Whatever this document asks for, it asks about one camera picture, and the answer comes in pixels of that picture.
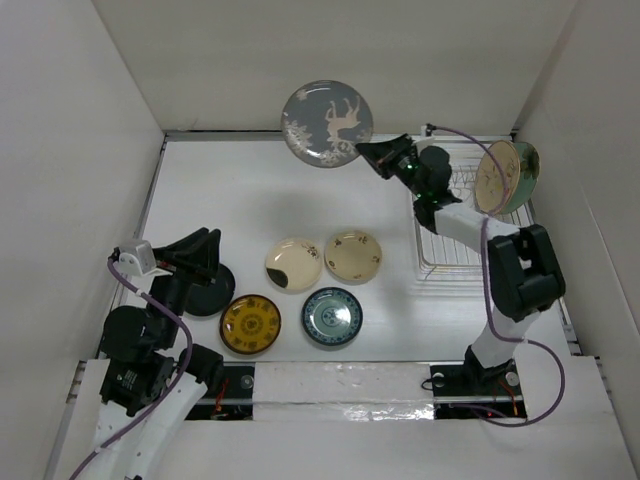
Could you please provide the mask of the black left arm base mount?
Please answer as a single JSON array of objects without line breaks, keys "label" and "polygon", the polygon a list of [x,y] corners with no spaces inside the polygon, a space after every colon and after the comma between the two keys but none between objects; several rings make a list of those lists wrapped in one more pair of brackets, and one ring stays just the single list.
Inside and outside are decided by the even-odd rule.
[{"label": "black left arm base mount", "polygon": [[190,421],[244,421],[253,419],[254,363],[226,364],[215,392],[208,392],[191,409]]}]

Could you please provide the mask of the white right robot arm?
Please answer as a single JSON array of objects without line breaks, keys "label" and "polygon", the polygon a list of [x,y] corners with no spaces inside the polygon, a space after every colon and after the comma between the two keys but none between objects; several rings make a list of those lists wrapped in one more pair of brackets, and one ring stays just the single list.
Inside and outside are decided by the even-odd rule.
[{"label": "white right robot arm", "polygon": [[486,392],[512,365],[530,326],[566,291],[546,229],[505,223],[465,205],[450,189],[450,156],[438,146],[419,148],[401,135],[356,150],[381,178],[408,188],[422,227],[480,255],[487,323],[449,381],[468,395]]}]

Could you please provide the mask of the teal plate with flower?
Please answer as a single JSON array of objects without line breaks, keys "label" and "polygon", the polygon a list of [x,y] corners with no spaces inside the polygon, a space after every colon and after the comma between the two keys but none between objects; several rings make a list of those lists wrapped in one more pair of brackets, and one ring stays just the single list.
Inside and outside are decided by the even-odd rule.
[{"label": "teal plate with flower", "polygon": [[501,210],[503,214],[515,212],[531,198],[540,175],[540,157],[536,148],[528,142],[510,142],[510,145],[517,154],[518,167],[512,175],[516,183]]}]

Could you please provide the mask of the grey plate with horse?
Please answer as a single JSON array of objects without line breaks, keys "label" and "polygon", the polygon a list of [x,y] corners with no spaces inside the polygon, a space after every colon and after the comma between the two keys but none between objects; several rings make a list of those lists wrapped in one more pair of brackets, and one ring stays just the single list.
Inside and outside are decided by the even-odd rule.
[{"label": "grey plate with horse", "polygon": [[299,160],[332,169],[359,156],[356,145],[371,140],[374,120],[368,103],[353,87],[318,80],[289,97],[280,126],[287,147]]}]

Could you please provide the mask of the yellow plate with brown rim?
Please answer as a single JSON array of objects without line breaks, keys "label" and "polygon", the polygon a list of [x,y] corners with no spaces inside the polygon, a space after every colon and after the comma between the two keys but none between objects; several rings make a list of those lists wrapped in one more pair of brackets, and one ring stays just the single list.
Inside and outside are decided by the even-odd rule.
[{"label": "yellow plate with brown rim", "polygon": [[268,350],[277,340],[282,316],[276,304],[258,295],[243,295],[233,300],[219,321],[223,344],[239,355],[256,355]]}]

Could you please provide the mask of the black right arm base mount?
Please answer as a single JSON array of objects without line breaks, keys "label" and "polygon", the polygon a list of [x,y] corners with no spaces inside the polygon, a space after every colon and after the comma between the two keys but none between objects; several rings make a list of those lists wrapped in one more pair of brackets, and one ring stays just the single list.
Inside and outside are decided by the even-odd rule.
[{"label": "black right arm base mount", "polygon": [[433,394],[434,417],[445,419],[527,419],[516,365],[511,363],[497,377],[471,385],[463,377],[463,365],[435,364],[421,387]]}]

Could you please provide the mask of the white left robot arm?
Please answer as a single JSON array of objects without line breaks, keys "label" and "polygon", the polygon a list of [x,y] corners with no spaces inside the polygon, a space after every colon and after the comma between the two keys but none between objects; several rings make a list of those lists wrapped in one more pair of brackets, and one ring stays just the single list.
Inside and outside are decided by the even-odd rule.
[{"label": "white left robot arm", "polygon": [[112,276],[146,304],[121,305],[105,319],[98,424],[75,477],[150,478],[191,409],[222,387],[222,356],[195,344],[182,318],[193,288],[216,280],[220,238],[200,228],[164,247],[134,239],[108,257]]}]

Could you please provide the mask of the beige plate with bird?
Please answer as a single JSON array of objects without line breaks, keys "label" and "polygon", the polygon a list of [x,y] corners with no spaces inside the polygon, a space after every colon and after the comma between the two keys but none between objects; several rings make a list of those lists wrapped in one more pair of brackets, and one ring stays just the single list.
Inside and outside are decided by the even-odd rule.
[{"label": "beige plate with bird", "polygon": [[511,199],[520,178],[520,157],[513,143],[497,141],[489,147],[496,162],[484,154],[476,173],[475,202],[485,213],[498,213]]}]

